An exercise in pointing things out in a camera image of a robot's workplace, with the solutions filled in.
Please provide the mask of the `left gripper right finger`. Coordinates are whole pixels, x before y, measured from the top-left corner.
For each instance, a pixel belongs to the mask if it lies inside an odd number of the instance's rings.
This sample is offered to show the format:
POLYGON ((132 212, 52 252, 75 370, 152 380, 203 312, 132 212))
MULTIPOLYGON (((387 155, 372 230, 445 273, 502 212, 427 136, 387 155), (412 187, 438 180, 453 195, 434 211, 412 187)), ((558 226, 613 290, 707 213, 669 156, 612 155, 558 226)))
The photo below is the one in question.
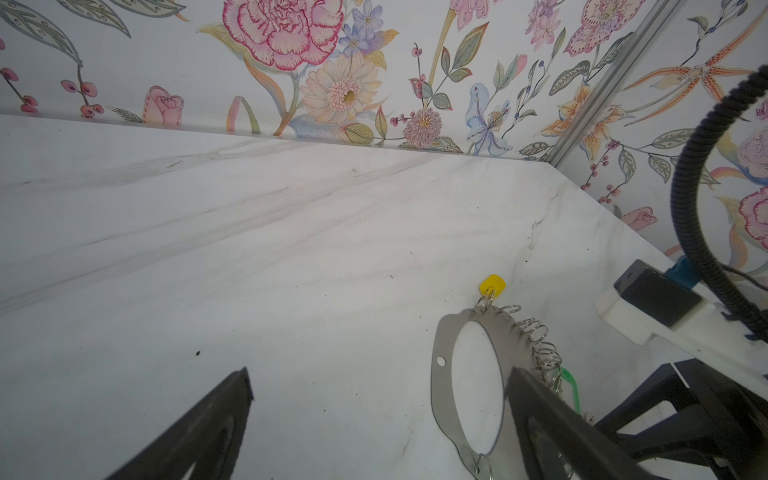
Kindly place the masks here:
POLYGON ((651 479, 532 373, 513 368, 505 387, 530 479, 651 479))

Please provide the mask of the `metal key organizer plate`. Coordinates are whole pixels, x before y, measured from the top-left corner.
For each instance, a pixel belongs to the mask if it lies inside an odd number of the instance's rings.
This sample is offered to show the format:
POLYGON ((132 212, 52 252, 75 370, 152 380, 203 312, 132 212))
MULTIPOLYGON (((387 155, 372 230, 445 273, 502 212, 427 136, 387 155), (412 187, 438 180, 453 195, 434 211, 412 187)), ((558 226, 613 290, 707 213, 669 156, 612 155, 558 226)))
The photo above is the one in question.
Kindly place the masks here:
POLYGON ((504 390, 512 370, 533 374, 561 392, 562 357, 540 320, 517 318, 518 305, 481 300, 438 323, 430 399, 438 428, 474 479, 525 479, 504 390))

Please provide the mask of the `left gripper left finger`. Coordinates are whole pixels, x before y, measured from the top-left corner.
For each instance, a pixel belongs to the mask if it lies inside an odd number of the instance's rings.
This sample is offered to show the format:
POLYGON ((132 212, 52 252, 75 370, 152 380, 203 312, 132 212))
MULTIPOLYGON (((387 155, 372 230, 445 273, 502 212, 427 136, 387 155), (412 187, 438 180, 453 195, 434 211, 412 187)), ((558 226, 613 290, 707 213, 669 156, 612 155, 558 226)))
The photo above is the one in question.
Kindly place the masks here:
POLYGON ((110 478, 231 478, 253 399, 248 370, 232 372, 110 478))

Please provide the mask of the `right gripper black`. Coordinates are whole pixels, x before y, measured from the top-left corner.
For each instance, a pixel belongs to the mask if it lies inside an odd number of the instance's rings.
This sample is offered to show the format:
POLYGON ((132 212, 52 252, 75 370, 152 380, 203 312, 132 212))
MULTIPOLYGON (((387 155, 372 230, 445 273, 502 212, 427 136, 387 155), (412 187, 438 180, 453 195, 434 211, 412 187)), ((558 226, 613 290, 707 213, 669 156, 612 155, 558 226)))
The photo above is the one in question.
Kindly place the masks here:
POLYGON ((699 360, 660 366, 595 428, 636 461, 705 466, 718 479, 767 477, 767 401, 699 360), (621 432, 663 402, 671 416, 621 432))

